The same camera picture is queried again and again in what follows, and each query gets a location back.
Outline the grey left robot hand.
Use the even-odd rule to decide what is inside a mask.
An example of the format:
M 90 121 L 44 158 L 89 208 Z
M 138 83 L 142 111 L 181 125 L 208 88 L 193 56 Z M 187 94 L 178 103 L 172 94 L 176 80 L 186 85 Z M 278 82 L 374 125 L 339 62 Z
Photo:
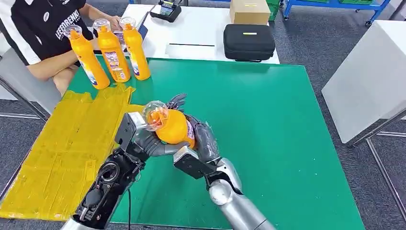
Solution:
M 181 112 L 181 108 L 185 104 L 186 93 L 180 93 L 174 96 L 166 103 L 168 109 L 175 109 Z M 155 132 L 149 132 L 141 129 L 140 134 L 137 136 L 135 143 L 150 157 L 159 157 L 165 155 L 173 155 L 184 146 L 189 146 L 189 143 L 183 141 L 179 144 L 164 144 L 156 135 Z

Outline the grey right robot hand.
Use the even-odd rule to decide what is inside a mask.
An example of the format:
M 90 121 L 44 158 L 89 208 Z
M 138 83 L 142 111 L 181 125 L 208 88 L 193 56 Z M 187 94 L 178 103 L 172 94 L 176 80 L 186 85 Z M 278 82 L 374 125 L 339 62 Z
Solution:
M 219 148 L 213 131 L 207 122 L 202 122 L 192 115 L 185 114 L 194 131 L 195 147 L 199 159 L 210 163 L 220 159 Z

